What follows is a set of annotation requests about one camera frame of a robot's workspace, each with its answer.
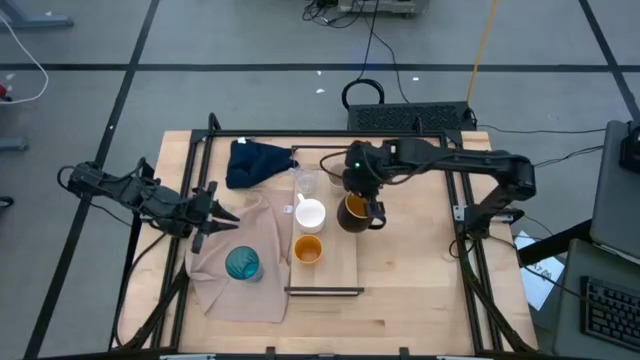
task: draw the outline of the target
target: orange cup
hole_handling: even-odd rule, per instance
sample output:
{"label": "orange cup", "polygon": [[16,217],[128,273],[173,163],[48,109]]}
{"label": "orange cup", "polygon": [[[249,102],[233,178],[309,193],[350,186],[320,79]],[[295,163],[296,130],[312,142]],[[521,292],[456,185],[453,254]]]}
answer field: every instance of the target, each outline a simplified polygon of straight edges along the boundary
{"label": "orange cup", "polygon": [[322,257],[322,241],[313,235],[302,235],[296,240],[293,252],[301,263],[315,264]]}

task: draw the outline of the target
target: brown mug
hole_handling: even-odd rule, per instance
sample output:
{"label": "brown mug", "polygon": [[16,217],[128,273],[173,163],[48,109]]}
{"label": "brown mug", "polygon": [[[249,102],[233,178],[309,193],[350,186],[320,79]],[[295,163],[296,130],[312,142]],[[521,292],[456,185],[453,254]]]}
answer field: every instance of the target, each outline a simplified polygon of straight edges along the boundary
{"label": "brown mug", "polygon": [[368,201],[353,193],[348,193],[342,198],[338,206],[338,223],[348,232],[359,233],[367,229],[379,230],[387,223],[387,219],[382,216],[382,224],[373,225],[374,218],[367,215]]}

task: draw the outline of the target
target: teal glass cup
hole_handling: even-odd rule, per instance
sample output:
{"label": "teal glass cup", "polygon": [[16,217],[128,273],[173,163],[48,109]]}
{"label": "teal glass cup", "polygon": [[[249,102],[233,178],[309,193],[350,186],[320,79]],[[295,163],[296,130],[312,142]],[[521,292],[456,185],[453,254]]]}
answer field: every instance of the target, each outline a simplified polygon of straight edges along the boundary
{"label": "teal glass cup", "polygon": [[231,250],[225,260],[227,274],[236,280],[258,282],[262,279],[262,266],[258,253],[248,246]]}

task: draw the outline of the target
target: white paper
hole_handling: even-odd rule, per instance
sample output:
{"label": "white paper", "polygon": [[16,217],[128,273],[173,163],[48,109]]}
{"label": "white paper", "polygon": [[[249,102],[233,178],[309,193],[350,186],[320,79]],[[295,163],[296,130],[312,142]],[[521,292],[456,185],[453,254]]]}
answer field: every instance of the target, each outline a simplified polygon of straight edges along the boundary
{"label": "white paper", "polygon": [[[529,238],[529,235],[524,231],[521,231],[516,238],[516,247],[518,249],[533,244],[535,241]],[[555,257],[541,260],[540,262],[527,266],[530,270],[551,279],[554,282],[558,281],[558,278],[564,270],[564,264],[558,261]],[[549,297],[553,284],[539,276],[535,276],[525,269],[520,269],[522,276],[522,282],[524,283],[524,292],[527,295],[527,301],[529,305],[533,306],[536,310],[540,311],[545,300]]]}

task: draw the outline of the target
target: beige cloth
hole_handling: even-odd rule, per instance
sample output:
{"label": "beige cloth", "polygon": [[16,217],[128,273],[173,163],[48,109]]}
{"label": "beige cloth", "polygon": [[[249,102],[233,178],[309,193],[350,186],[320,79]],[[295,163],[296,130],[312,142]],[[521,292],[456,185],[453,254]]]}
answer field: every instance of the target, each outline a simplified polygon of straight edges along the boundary
{"label": "beige cloth", "polygon": [[[187,273],[193,281],[202,311],[220,320],[282,322],[288,296],[289,247],[293,214],[285,207],[293,204],[293,192],[262,190],[249,193],[252,203],[239,210],[238,229],[221,231],[204,240],[200,254],[187,251]],[[225,259],[238,246],[253,248],[264,275],[252,283],[232,279]]]}

